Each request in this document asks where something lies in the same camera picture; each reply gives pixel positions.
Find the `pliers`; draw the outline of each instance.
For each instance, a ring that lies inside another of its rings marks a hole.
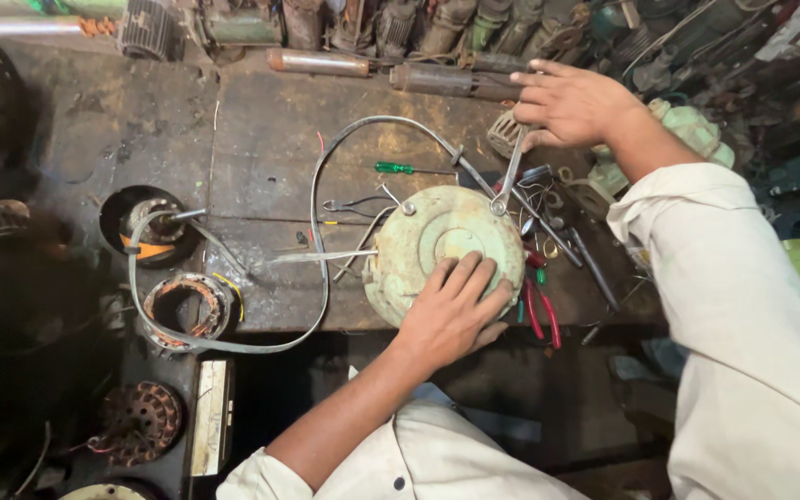
[[[542,334],[542,327],[539,324],[539,318],[536,316],[535,295],[537,293],[539,294],[539,300],[542,302],[542,307],[545,308],[545,313],[548,313],[549,321],[551,322],[551,344],[556,350],[560,349],[561,329],[557,325],[555,308],[553,305],[551,305],[549,298],[532,283],[532,280],[524,277],[524,306],[526,308],[526,314],[530,317],[530,326],[532,326],[532,331],[536,334],[536,337],[538,337],[539,340],[542,340],[545,338],[545,335]]]
[[[328,199],[323,202],[323,208],[326,209],[328,212],[353,212],[358,215],[362,215],[363,217],[369,217],[370,219],[374,219],[375,217],[377,217],[376,214],[361,212],[356,208],[354,208],[355,206],[360,205],[361,203],[372,201],[373,199],[385,199],[390,202],[394,201],[393,199],[388,197],[369,197],[364,199],[358,199],[356,201],[352,201],[349,203],[339,203],[334,199]]]

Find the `screwdriver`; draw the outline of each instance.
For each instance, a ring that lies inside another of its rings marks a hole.
[[[442,175],[455,175],[455,172],[446,170],[422,170],[420,168],[413,168],[412,165],[399,165],[389,161],[375,162],[375,171],[384,174],[412,174],[413,172],[421,174],[442,174]]]

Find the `finger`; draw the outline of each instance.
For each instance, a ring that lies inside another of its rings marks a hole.
[[[520,98],[518,99],[519,102],[540,104],[542,106],[553,104],[555,100],[554,91],[542,87],[525,87],[520,91]]]
[[[541,71],[546,75],[554,75],[561,78],[569,78],[581,72],[581,69],[575,69],[572,66],[567,66],[560,62],[545,61],[544,59],[534,59],[530,61],[530,68]]]
[[[563,148],[565,144],[550,130],[534,130],[524,138],[524,143],[521,144],[521,151],[526,153],[536,146]]]
[[[531,73],[512,73],[508,79],[517,85],[523,85],[525,87],[541,87],[547,89],[554,88],[561,83],[560,79],[556,76],[534,75]]]
[[[506,278],[502,278],[499,281],[499,286],[489,295],[483,297],[483,300],[474,307],[474,313],[483,322],[492,321],[498,316],[499,311],[508,304],[513,294],[514,286]]]
[[[539,104],[518,102],[514,107],[514,121],[519,124],[539,124],[545,121],[547,110]]]
[[[494,324],[483,328],[483,330],[477,334],[476,338],[474,338],[474,345],[471,347],[471,349],[468,349],[467,354],[471,354],[475,350],[478,350],[487,344],[492,344],[497,338],[499,338],[499,335],[501,335],[502,332],[507,330],[507,328],[508,324],[504,321],[497,321]]]
[[[446,284],[441,288],[440,292],[450,299],[458,296],[482,258],[483,255],[480,252],[468,252],[468,255],[462,257],[459,263],[456,264],[450,277],[446,278]]]
[[[490,284],[493,275],[496,272],[496,261],[494,259],[483,259],[477,265],[477,269],[471,273],[468,283],[459,292],[459,298],[463,301],[469,301],[472,305],[477,303],[480,295],[483,295],[483,290]]]
[[[431,271],[431,276],[425,283],[425,287],[419,293],[419,297],[439,292],[440,288],[444,285],[444,281],[446,281],[446,276],[449,275],[458,261],[459,259],[455,257],[441,259],[437,265],[434,266],[434,270]]]

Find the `dirty table surface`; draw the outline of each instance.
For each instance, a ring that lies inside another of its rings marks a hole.
[[[321,151],[317,133],[328,143],[354,120],[372,115],[421,122],[463,145],[466,158],[481,172],[504,172],[506,166],[486,142],[486,130],[506,110],[498,103],[399,93],[383,76],[273,73],[263,64],[263,51],[227,68],[200,69],[14,42],[3,46],[44,104],[37,145],[44,176],[36,203],[70,222],[75,239],[89,247],[102,245],[100,202],[119,188],[151,184],[171,191],[187,208],[207,206],[206,226],[241,262],[277,255],[274,250],[297,245],[296,233],[306,235],[310,228],[311,182]],[[525,163],[547,160],[581,175],[588,168],[581,152],[540,154],[544,158]],[[401,200],[422,188],[455,183],[449,175],[378,174],[372,165],[380,160],[452,168],[436,142],[408,126],[368,125],[352,133],[329,158],[318,184],[317,216],[326,251],[355,248],[370,220],[327,212],[321,207],[325,200],[383,195],[377,190],[383,182]],[[378,203],[375,212],[384,206]],[[580,215],[569,199],[562,213],[582,233],[618,298],[625,296],[638,280],[606,226]],[[314,251],[313,244],[301,251]],[[117,268],[125,267],[124,260],[114,259]],[[357,259],[355,269],[362,263]],[[250,280],[202,244],[177,269],[141,271],[139,283],[150,289],[177,270],[217,272],[235,283],[245,307],[240,333],[304,331],[320,311],[323,283],[316,262],[264,269]],[[606,300],[587,269],[572,267],[561,255],[550,261],[547,277],[543,290],[562,324],[590,325],[606,316]],[[516,314],[516,309],[509,313]],[[616,320],[658,317],[658,306],[644,302],[637,313]],[[387,327],[366,300],[359,278],[346,276],[331,287],[321,328]]]

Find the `red-handled pliers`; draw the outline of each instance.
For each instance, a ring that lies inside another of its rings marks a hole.
[[[535,332],[539,339],[544,339],[545,335],[542,334],[542,326],[539,324],[539,318],[536,316],[536,298],[535,295],[539,294],[539,300],[542,301],[542,307],[545,308],[545,313],[549,315],[551,322],[551,344],[555,349],[561,348],[561,329],[557,325],[557,316],[555,315],[555,307],[551,305],[551,301],[544,293],[539,290],[529,278],[524,278],[524,306],[526,314],[530,317],[530,325],[532,331]]]

